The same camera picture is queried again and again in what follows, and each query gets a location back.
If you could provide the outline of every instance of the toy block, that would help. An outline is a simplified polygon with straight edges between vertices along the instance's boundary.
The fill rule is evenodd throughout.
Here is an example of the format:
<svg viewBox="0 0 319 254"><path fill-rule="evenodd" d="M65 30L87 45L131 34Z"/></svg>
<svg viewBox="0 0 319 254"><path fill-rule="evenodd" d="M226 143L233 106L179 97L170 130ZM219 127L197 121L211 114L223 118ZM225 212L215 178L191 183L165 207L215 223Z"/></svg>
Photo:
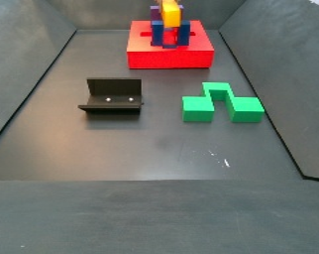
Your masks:
<svg viewBox="0 0 319 254"><path fill-rule="evenodd" d="M163 49L175 49L175 30L165 29L163 31Z"/></svg>
<svg viewBox="0 0 319 254"><path fill-rule="evenodd" d="M133 21L126 47L129 68L210 67L215 51L199 21L190 21L190 31L187 47L162 49L150 46L150 21Z"/></svg>
<svg viewBox="0 0 319 254"><path fill-rule="evenodd" d="M185 8L183 8L183 5L178 5L178 7L179 7L179 12L181 12L181 20L183 20L183 10L185 10Z"/></svg>
<svg viewBox="0 0 319 254"><path fill-rule="evenodd" d="M181 9L174 0L163 0L161 7L161 15L165 28L179 27L181 25Z"/></svg>
<svg viewBox="0 0 319 254"><path fill-rule="evenodd" d="M226 101L227 93L233 93L230 85L223 82L202 82L202 95L209 95L211 100Z"/></svg>
<svg viewBox="0 0 319 254"><path fill-rule="evenodd" d="M159 13L159 7L157 5L150 6L150 20L162 20L161 13Z"/></svg>
<svg viewBox="0 0 319 254"><path fill-rule="evenodd" d="M138 113L142 105L141 79L131 77L103 77L86 79L89 100L78 108L86 113Z"/></svg>
<svg viewBox="0 0 319 254"><path fill-rule="evenodd" d="M234 97L227 103L231 122L259 122L263 108L255 97Z"/></svg>
<svg viewBox="0 0 319 254"><path fill-rule="evenodd" d="M187 46L189 45L189 37L190 37L190 21L181 21L181 27L178 29L177 34L177 45Z"/></svg>
<svg viewBox="0 0 319 254"><path fill-rule="evenodd" d="M163 44L163 23L162 21L151 21L151 46L162 46Z"/></svg>
<svg viewBox="0 0 319 254"><path fill-rule="evenodd" d="M182 118L185 122L211 122L214 116L214 105L206 97L182 97Z"/></svg>
<svg viewBox="0 0 319 254"><path fill-rule="evenodd" d="M231 122L259 122L261 116L263 114L263 108L258 99L255 97L235 97L230 85L223 82L203 82L201 96L182 97L182 100L183 121L209 121L209 115L205 116L203 119L206 120L203 120L202 118L197 117L197 113L193 113L194 111L203 113L202 109L210 108L209 105L213 105L214 100L225 102Z"/></svg>

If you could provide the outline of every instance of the gray wall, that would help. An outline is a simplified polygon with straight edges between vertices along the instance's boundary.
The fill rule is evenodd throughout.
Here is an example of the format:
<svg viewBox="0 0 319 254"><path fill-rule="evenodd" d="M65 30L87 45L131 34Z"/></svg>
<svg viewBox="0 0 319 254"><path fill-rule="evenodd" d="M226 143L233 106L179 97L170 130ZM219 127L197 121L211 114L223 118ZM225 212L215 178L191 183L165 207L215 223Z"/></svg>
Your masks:
<svg viewBox="0 0 319 254"><path fill-rule="evenodd" d="M79 29L129 29L131 20L149 19L154 1L139 0L43 0L49 1ZM243 0L182 0L185 17L201 20L217 29Z"/></svg>
<svg viewBox="0 0 319 254"><path fill-rule="evenodd" d="M74 31L47 2L0 1L0 131Z"/></svg>
<svg viewBox="0 0 319 254"><path fill-rule="evenodd" d="M246 0L219 31L302 174L319 178L319 6Z"/></svg>

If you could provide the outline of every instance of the white scratch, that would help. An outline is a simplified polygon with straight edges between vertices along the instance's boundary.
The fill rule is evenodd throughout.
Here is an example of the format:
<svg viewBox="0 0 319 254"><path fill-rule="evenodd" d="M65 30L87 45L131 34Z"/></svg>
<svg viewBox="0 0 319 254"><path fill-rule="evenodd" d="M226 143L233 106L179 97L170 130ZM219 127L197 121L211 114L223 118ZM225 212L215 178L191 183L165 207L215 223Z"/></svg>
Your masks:
<svg viewBox="0 0 319 254"><path fill-rule="evenodd" d="M230 165L229 165L229 163L227 163L227 160L225 159L225 164L226 164L226 166L227 166L227 168L230 167Z"/></svg>

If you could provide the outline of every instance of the blue block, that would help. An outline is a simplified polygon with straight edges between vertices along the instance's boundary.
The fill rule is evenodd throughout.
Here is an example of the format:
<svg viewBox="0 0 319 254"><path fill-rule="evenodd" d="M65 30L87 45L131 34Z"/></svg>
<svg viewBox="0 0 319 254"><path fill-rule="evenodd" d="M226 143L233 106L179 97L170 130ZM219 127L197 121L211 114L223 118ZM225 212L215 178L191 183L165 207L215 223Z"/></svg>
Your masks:
<svg viewBox="0 0 319 254"><path fill-rule="evenodd" d="M189 45L189 36L190 36L190 21L182 20L181 27L177 33L177 45L187 46Z"/></svg>
<svg viewBox="0 0 319 254"><path fill-rule="evenodd" d="M151 46L163 45L163 22L151 21Z"/></svg>
<svg viewBox="0 0 319 254"><path fill-rule="evenodd" d="M163 45L162 45L162 48L163 48L163 49L175 49L175 48L177 48L177 45L175 45L175 44L163 44Z"/></svg>

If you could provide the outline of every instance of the dark gray surface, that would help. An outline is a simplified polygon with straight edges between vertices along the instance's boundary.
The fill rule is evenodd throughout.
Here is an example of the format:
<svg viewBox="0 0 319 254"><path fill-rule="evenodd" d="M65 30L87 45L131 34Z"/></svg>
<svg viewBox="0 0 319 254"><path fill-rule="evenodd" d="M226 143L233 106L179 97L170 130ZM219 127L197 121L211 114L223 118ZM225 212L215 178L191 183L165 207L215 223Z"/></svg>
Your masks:
<svg viewBox="0 0 319 254"><path fill-rule="evenodd" d="M149 20L154 1L138 0L45 0L79 29L129 29L131 20ZM207 29L217 29L245 0L182 0L185 17L202 20Z"/></svg>
<svg viewBox="0 0 319 254"><path fill-rule="evenodd" d="M247 0L221 34L302 174L319 178L319 6Z"/></svg>
<svg viewBox="0 0 319 254"><path fill-rule="evenodd" d="M74 31L45 1L0 1L0 131Z"/></svg>
<svg viewBox="0 0 319 254"><path fill-rule="evenodd" d="M217 103L213 123L182 122L181 97L202 81L253 96L218 32L209 36L210 69L130 70L127 32L79 31L0 138L0 180L299 179L266 117L234 124ZM139 117L78 110L89 76L142 79Z"/></svg>
<svg viewBox="0 0 319 254"><path fill-rule="evenodd" d="M319 254L319 183L0 182L6 253Z"/></svg>

